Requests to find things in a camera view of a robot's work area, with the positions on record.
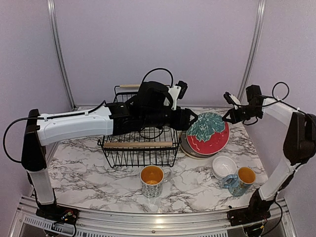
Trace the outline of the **red teal floral plate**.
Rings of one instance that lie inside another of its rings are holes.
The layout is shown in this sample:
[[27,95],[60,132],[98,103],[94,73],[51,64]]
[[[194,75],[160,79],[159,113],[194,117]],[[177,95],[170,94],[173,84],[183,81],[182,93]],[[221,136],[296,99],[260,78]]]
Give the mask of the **red teal floral plate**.
[[189,146],[200,155],[214,155],[229,141],[230,129],[222,116],[213,112],[198,115],[198,119],[186,131]]

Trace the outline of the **black wire dish rack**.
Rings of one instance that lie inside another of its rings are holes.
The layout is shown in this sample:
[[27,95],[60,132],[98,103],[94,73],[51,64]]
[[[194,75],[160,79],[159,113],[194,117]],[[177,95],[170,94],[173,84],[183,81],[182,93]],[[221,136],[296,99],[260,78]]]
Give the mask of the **black wire dish rack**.
[[114,134],[97,144],[109,167],[158,165],[172,167],[179,149],[178,131],[168,126],[145,127],[145,115],[172,110],[168,85],[144,82],[137,92],[120,92],[109,103],[114,118]]

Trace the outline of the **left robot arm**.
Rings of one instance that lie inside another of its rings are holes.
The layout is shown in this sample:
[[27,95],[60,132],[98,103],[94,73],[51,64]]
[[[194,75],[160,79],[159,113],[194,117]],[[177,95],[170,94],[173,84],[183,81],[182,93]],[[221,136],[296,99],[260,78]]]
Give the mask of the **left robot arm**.
[[136,94],[125,102],[102,102],[91,110],[61,114],[29,112],[25,128],[22,166],[26,169],[35,189],[40,207],[52,220],[62,216],[56,204],[48,175],[45,146],[84,136],[123,135],[139,132],[147,127],[168,126],[177,131],[188,130],[198,116],[190,109],[182,109],[187,84],[180,81],[173,86],[148,81],[140,84]]

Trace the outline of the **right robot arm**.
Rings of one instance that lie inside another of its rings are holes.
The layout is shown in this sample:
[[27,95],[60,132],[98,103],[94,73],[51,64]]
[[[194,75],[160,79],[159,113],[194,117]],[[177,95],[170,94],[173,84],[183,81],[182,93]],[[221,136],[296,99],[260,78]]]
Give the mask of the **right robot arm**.
[[287,128],[282,156],[277,167],[267,182],[254,192],[249,206],[245,209],[246,219],[255,221],[264,210],[269,210],[277,194],[288,186],[296,171],[315,156],[316,117],[287,104],[283,98],[263,95],[258,85],[246,88],[246,105],[242,105],[229,92],[225,92],[223,96],[228,104],[233,105],[233,108],[222,117],[223,121],[236,124],[251,118],[262,119],[264,115],[269,115]]

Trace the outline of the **white bowl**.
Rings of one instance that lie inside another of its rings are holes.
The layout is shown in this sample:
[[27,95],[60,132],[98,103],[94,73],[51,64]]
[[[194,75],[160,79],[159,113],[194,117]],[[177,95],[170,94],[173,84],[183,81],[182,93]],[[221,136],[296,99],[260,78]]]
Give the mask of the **white bowl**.
[[227,175],[235,174],[236,163],[229,157],[217,156],[212,162],[213,175],[216,179],[222,180]]

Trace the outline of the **blue mug yellow inside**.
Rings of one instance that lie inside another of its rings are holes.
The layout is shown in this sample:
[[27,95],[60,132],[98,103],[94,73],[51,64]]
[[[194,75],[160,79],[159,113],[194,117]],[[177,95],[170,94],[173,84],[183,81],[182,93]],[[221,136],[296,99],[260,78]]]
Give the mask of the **blue mug yellow inside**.
[[232,196],[240,197],[255,181],[255,172],[249,167],[241,167],[236,174],[227,175],[222,180],[221,188],[228,189]]

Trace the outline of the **patterned mug yellow inside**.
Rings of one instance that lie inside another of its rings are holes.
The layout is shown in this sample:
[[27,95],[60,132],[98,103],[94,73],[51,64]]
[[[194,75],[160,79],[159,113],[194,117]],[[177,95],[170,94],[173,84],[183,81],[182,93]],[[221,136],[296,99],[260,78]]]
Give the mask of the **patterned mug yellow inside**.
[[141,193],[147,198],[157,198],[161,195],[164,183],[172,176],[170,168],[162,169],[156,165],[148,165],[140,172]]

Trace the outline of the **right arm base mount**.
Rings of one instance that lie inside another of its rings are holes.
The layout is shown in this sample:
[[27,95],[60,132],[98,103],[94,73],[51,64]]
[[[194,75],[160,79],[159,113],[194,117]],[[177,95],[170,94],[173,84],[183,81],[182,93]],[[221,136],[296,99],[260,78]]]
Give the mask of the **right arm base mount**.
[[253,213],[250,212],[247,207],[231,209],[227,212],[227,218],[230,221],[231,226],[249,224],[252,222],[268,219],[270,217],[270,211],[260,211],[258,213]]

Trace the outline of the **right aluminium frame post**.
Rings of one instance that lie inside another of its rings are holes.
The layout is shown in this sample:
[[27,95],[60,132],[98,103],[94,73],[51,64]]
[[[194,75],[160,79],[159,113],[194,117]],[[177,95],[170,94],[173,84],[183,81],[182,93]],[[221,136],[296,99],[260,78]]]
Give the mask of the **right aluminium frame post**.
[[245,70],[243,73],[241,86],[240,86],[238,94],[237,94],[237,98],[239,100],[243,99],[244,94],[245,94],[245,89],[246,89],[246,87],[249,83],[249,80],[250,80],[252,66],[254,63],[256,52],[258,50],[260,37],[261,37],[261,33],[262,33],[265,8],[266,8],[266,0],[259,0],[258,6],[257,6],[256,18],[255,18],[254,32],[253,32],[251,45],[250,45],[250,51],[248,54]]

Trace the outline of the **aluminium frame post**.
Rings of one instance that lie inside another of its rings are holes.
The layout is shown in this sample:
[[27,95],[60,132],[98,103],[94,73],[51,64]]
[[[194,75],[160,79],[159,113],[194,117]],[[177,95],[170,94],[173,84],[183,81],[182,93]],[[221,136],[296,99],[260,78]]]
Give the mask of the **aluminium frame post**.
[[254,32],[253,32],[251,45],[250,45],[250,51],[248,54],[245,70],[243,73],[241,86],[240,86],[238,94],[237,94],[237,98],[239,100],[243,99],[244,94],[245,94],[245,89],[246,89],[246,87],[249,83],[249,80],[250,80],[252,66],[254,63],[256,52],[258,50],[260,37],[261,37],[261,33],[262,33],[265,8],[266,8],[266,0],[259,0],[258,6],[257,6],[256,18],[255,18]]
[[75,100],[71,91],[70,82],[68,79],[67,70],[66,70],[66,66],[65,66],[65,62],[63,58],[62,46],[61,46],[59,32],[58,32],[57,16],[56,16],[56,11],[55,11],[55,1],[48,0],[47,8],[48,8],[52,37],[53,37],[53,42],[55,46],[58,66],[61,73],[62,82],[63,82],[64,89],[66,92],[67,100],[70,104],[71,109],[73,110],[76,108],[76,105],[75,105]]

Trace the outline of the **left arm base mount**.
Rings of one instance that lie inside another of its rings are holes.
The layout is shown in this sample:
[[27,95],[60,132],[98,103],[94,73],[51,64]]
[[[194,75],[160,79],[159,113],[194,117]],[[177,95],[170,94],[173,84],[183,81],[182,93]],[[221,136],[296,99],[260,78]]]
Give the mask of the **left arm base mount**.
[[41,207],[36,211],[36,215],[55,223],[66,223],[74,225],[77,222],[79,210],[64,206]]

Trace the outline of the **left aluminium frame post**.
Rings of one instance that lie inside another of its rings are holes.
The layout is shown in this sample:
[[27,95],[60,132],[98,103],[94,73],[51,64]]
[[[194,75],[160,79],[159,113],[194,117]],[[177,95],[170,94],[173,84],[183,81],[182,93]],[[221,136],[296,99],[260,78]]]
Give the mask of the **left aluminium frame post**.
[[67,70],[66,70],[66,66],[65,66],[65,62],[63,58],[62,46],[61,46],[59,32],[58,32],[57,16],[56,16],[56,11],[55,11],[55,1],[48,0],[47,8],[48,8],[52,37],[53,37],[53,42],[55,46],[58,66],[61,73],[62,82],[63,82],[64,89],[66,92],[67,100],[70,104],[71,109],[73,110],[76,108],[76,105],[75,105],[75,100],[71,91],[70,82],[68,79]]

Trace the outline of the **front aluminium rail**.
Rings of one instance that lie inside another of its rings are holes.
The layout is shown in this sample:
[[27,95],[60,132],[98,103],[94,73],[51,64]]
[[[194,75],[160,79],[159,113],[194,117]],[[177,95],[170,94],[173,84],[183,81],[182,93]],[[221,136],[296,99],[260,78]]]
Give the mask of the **front aluminium rail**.
[[33,198],[22,197],[15,212],[10,237],[244,237],[260,231],[266,237],[295,237],[296,231],[285,201],[282,208],[273,205],[271,217],[254,223],[232,226],[225,210],[184,214],[141,214],[78,209],[75,226],[58,223],[36,215]]

